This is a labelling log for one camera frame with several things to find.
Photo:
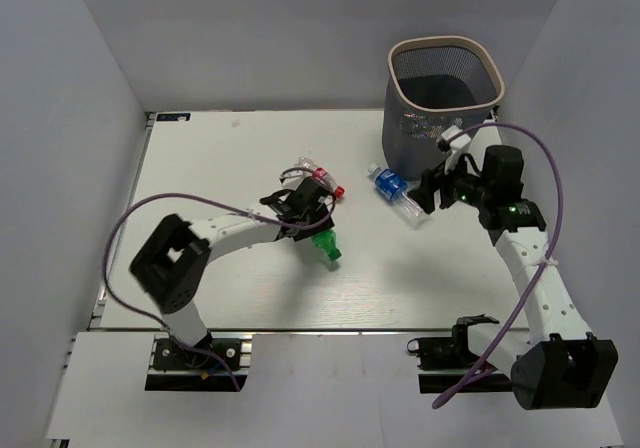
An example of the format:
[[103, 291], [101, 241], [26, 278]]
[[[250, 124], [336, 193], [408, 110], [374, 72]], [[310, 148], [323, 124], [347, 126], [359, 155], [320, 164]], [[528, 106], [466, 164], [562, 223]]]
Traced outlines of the green bottle with green cap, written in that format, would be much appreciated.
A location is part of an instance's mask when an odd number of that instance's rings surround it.
[[330, 270], [339, 266], [342, 252], [337, 245], [337, 235], [333, 229], [314, 234], [311, 237], [313, 246], [322, 253], [323, 262]]

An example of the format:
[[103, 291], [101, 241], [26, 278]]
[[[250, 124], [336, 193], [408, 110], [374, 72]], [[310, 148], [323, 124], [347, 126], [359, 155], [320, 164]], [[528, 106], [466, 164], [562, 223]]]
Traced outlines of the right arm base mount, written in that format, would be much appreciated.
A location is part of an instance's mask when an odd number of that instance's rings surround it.
[[407, 342], [409, 355], [419, 358], [419, 391], [421, 394], [439, 394], [453, 387], [461, 378], [451, 370], [468, 370], [478, 359], [468, 349], [467, 331], [478, 324], [497, 325], [493, 317], [475, 315], [461, 317], [448, 336], [413, 338]]

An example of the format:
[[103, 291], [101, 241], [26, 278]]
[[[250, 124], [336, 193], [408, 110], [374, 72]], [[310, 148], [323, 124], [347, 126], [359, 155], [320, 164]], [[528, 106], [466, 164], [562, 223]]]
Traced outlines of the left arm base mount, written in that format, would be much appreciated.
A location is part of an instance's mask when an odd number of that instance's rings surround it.
[[206, 350], [230, 368], [207, 354], [185, 350], [172, 338], [157, 336], [152, 344], [145, 390], [148, 392], [236, 393], [246, 382], [252, 340], [248, 335], [214, 335]]

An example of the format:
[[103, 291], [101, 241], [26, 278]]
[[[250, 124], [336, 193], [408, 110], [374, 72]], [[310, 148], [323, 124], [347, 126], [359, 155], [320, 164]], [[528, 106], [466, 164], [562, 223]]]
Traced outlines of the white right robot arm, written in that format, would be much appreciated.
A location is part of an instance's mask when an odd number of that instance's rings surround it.
[[597, 338], [579, 314], [549, 254], [552, 237], [538, 206], [523, 197], [519, 149], [493, 145], [482, 167], [468, 154], [421, 176], [410, 197], [427, 213], [456, 202], [478, 211], [481, 226], [507, 266], [524, 311], [529, 339], [497, 341], [502, 323], [488, 315], [459, 318], [448, 355], [469, 367], [470, 382], [491, 368], [510, 380], [526, 410], [595, 408], [618, 362], [610, 340]]

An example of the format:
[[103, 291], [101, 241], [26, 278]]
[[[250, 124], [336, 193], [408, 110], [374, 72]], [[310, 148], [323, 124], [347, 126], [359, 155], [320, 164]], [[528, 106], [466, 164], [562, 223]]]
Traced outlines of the clear bottle blue label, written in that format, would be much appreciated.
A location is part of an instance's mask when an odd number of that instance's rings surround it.
[[419, 228], [427, 219], [427, 214], [410, 196], [409, 184], [390, 168], [376, 163], [368, 168], [369, 179], [376, 191], [391, 205], [412, 228]]

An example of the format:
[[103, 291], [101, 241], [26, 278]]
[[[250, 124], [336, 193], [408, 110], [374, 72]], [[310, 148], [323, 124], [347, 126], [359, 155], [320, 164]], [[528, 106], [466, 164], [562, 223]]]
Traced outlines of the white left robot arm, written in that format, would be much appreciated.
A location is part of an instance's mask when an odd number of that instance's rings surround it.
[[188, 221], [165, 216], [134, 256], [129, 271], [153, 301], [160, 320], [178, 340], [177, 355], [199, 367], [211, 355], [211, 335], [194, 298], [207, 266], [257, 244], [284, 238], [296, 242], [334, 227], [327, 202], [333, 193], [312, 177], [276, 191], [246, 210]]

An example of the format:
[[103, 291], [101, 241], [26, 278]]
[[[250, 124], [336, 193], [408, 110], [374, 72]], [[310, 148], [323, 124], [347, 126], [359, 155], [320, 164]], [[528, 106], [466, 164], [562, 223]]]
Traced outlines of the clear bottle red label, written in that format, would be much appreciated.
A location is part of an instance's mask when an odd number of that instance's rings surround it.
[[303, 167], [310, 170], [310, 175], [315, 178], [324, 181], [333, 192], [335, 198], [340, 201], [345, 194], [344, 188], [336, 181], [336, 179], [323, 167], [315, 163], [312, 159], [306, 157], [299, 157], [295, 167]]

